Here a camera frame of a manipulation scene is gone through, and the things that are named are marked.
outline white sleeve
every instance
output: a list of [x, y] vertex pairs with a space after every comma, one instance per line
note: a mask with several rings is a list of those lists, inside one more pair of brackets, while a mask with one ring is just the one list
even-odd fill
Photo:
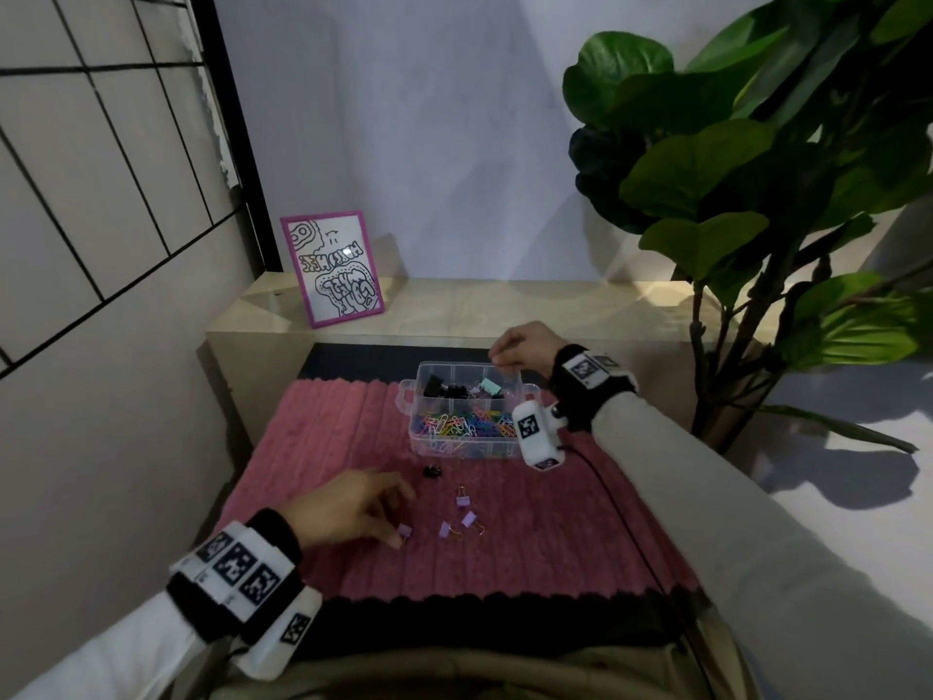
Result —
[[933, 697], [933, 632], [720, 455], [633, 393], [592, 433], [787, 700]]
[[161, 592], [13, 700], [157, 700], [204, 648], [169, 595]]

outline clear plastic box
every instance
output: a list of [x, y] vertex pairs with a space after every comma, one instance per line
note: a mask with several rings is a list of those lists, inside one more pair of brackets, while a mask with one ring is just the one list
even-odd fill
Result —
[[[425, 386], [431, 376], [437, 376], [446, 385], [478, 385], [489, 379], [502, 388], [502, 399], [449, 399], [425, 398]], [[464, 415], [474, 411], [496, 410], [511, 413], [515, 406], [526, 399], [541, 399], [536, 385], [523, 384], [521, 374], [507, 375], [488, 363], [436, 363], [424, 362], [418, 366], [418, 375], [413, 381], [402, 381], [398, 385], [396, 406], [409, 415], [409, 439], [412, 451], [417, 455], [458, 457], [461, 459], [495, 459], [520, 456], [516, 437], [473, 437], [441, 436], [423, 434], [415, 426], [419, 415]]]

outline pink ribbed cloth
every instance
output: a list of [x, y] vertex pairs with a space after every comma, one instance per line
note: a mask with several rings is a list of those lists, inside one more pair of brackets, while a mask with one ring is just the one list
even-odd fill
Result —
[[[424, 599], [430, 595], [578, 596], [641, 594], [657, 588], [612, 503], [586, 464], [568, 453], [557, 470], [538, 472], [520, 460], [415, 456], [408, 415], [395, 404], [397, 384], [297, 381], [288, 388], [248, 468], [230, 494], [219, 530], [275, 507], [347, 469], [397, 470], [418, 500], [399, 520], [414, 529], [394, 551], [373, 541], [305, 554], [301, 574], [326, 597]], [[698, 587], [674, 544], [616, 464], [590, 435], [564, 434], [598, 468], [661, 582]], [[426, 479], [425, 465], [441, 479]], [[467, 510], [454, 502], [464, 486], [485, 526], [463, 530]], [[463, 530], [442, 540], [442, 522]]]

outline khaki pants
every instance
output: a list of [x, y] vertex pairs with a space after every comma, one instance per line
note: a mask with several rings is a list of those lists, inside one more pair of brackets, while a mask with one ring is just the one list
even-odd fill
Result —
[[[739, 648], [715, 611], [691, 635], [716, 700], [760, 700]], [[543, 660], [482, 650], [417, 648], [295, 664], [274, 682], [228, 678], [211, 700], [709, 700], [692, 652], [593, 647]]]

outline pink picture frame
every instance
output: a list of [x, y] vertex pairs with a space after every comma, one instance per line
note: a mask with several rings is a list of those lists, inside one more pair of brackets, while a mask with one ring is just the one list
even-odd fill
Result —
[[312, 329], [385, 312], [362, 210], [279, 221]]

